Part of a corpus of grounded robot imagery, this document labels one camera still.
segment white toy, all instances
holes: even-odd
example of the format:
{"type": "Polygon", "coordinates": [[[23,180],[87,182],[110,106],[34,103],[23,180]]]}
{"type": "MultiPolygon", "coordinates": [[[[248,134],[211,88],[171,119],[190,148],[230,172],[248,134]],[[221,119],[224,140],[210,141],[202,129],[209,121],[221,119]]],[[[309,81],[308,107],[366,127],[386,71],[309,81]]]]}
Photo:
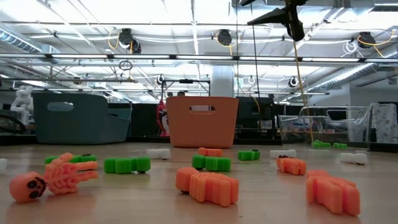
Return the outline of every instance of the white toy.
{"type": "Polygon", "coordinates": [[[147,149],[147,156],[151,159],[170,159],[170,149],[147,149]]]}
{"type": "Polygon", "coordinates": [[[7,159],[0,159],[0,174],[5,174],[7,168],[7,159]]]}
{"type": "Polygon", "coordinates": [[[11,111],[21,114],[21,122],[24,125],[29,124],[29,111],[33,111],[33,98],[30,94],[33,92],[31,86],[20,86],[17,90],[17,98],[12,102],[11,111]]]}
{"type": "Polygon", "coordinates": [[[357,165],[365,165],[368,163],[368,157],[363,153],[341,153],[340,160],[342,162],[350,162],[357,165]]]}
{"type": "Polygon", "coordinates": [[[271,150],[271,159],[278,159],[279,156],[289,156],[290,158],[296,158],[296,150],[271,150]]]}

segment wooden table surface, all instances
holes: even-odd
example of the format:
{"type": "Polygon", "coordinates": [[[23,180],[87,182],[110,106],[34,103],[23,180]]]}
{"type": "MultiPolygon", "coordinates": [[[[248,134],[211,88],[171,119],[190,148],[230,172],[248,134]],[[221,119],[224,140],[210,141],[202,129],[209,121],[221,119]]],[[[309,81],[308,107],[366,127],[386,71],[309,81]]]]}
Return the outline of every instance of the wooden table surface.
{"type": "Polygon", "coordinates": [[[141,156],[146,149],[169,144],[123,143],[105,146],[1,146],[0,158],[8,159],[0,174],[0,223],[398,223],[398,154],[372,152],[367,166],[340,163],[341,151],[313,151],[300,146],[234,146],[223,151],[232,158],[239,179],[239,201],[223,208],[199,203],[175,188],[175,172],[190,166],[197,149],[172,149],[169,161],[152,160],[146,174],[105,174],[107,157],[141,156]],[[239,150],[258,149],[260,161],[238,161],[239,150]],[[272,149],[296,149],[307,169],[325,169],[331,175],[356,182],[361,192],[358,217],[334,215],[317,204],[307,205],[305,177],[281,174],[272,149]],[[99,161],[99,179],[79,185],[75,194],[53,196],[48,190],[38,202],[17,204],[8,192],[11,178],[30,170],[44,172],[44,158],[64,152],[91,153],[99,161]]]}

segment orange plastic basket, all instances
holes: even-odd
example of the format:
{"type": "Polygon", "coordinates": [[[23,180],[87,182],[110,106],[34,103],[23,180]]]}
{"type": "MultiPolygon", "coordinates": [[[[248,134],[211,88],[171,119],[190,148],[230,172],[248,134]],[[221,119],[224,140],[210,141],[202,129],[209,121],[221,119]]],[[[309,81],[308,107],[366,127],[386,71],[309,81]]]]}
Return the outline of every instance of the orange plastic basket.
{"type": "Polygon", "coordinates": [[[231,147],[234,141],[238,102],[238,99],[230,97],[167,98],[172,145],[223,149],[231,147]]]}

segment green toy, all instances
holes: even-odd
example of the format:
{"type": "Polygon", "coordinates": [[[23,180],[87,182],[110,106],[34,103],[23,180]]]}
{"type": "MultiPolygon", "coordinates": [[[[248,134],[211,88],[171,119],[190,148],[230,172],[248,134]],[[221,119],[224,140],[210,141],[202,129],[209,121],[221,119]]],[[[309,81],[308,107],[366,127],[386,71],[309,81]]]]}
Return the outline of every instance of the green toy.
{"type": "Polygon", "coordinates": [[[231,171],[231,159],[225,157],[205,157],[203,155],[194,155],[192,157],[192,167],[197,170],[206,168],[208,171],[231,171]]]}
{"type": "Polygon", "coordinates": [[[337,149],[347,149],[347,144],[341,144],[341,143],[333,143],[333,147],[337,149]]]}
{"type": "MultiPolygon", "coordinates": [[[[48,156],[44,159],[44,164],[47,165],[51,163],[54,159],[57,159],[59,156],[48,156]]],[[[82,156],[74,155],[69,162],[78,163],[78,162],[88,162],[88,161],[97,161],[97,157],[91,154],[84,154],[82,156]]]]}
{"type": "Polygon", "coordinates": [[[104,160],[104,172],[107,174],[130,174],[137,171],[141,174],[150,170],[150,158],[107,158],[104,160]]]}
{"type": "Polygon", "coordinates": [[[239,151],[238,159],[240,161],[254,161],[260,159],[260,152],[256,149],[251,151],[239,151]]]}
{"type": "Polygon", "coordinates": [[[311,143],[311,146],[315,149],[330,148],[330,143],[315,140],[313,143],[311,143]]]}

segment skull eye socket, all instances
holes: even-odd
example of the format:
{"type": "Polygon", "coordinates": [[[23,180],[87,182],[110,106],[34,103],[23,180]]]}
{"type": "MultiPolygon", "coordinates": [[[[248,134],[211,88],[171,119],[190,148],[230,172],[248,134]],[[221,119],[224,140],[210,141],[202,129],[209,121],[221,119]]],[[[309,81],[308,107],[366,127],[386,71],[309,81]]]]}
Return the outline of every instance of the skull eye socket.
{"type": "Polygon", "coordinates": [[[33,198],[37,198],[38,196],[39,196],[39,192],[38,191],[32,191],[30,194],[29,194],[29,198],[31,198],[31,199],[33,199],[33,198]]]}
{"type": "Polygon", "coordinates": [[[31,181],[29,181],[29,183],[27,183],[27,187],[29,189],[34,189],[36,186],[37,186],[36,180],[31,180],[31,181]]]}

